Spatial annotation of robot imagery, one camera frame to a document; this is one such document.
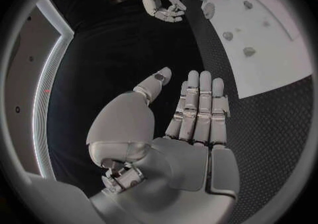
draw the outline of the led light strip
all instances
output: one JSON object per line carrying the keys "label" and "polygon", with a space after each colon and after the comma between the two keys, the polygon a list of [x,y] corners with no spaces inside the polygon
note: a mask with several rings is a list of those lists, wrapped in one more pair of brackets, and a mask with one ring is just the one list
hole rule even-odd
{"label": "led light strip", "polygon": [[69,27],[50,0],[39,0],[37,7],[61,34],[51,49],[40,74],[32,110],[32,137],[38,167],[42,177],[55,179],[47,144],[48,105],[57,69],[68,45],[73,39],[74,31]]}

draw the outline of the white panel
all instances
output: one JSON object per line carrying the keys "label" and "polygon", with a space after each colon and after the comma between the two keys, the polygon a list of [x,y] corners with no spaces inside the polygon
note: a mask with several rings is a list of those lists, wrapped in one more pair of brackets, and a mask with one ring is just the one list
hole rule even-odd
{"label": "white panel", "polygon": [[[252,3],[252,9],[244,6]],[[280,0],[207,0],[215,4],[210,20],[228,55],[239,98],[252,96],[298,81],[312,73],[308,51]],[[233,33],[233,40],[223,38]],[[256,53],[247,57],[243,49]]]}

